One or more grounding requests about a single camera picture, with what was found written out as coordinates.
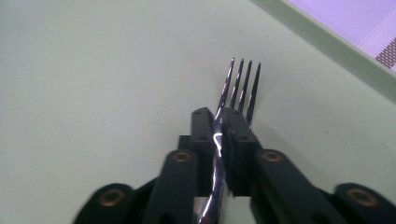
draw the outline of white surface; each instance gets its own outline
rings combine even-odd
[[[357,46],[396,7],[395,0],[290,0]]]
[[[358,182],[396,202],[396,105],[249,1],[6,0],[3,222],[70,223],[103,185],[152,179],[190,112],[217,105],[233,56],[262,62],[265,147],[320,188]],[[252,222],[242,201],[224,223]]]
[[[393,10],[357,46],[371,57],[377,57],[396,38],[396,4]]]

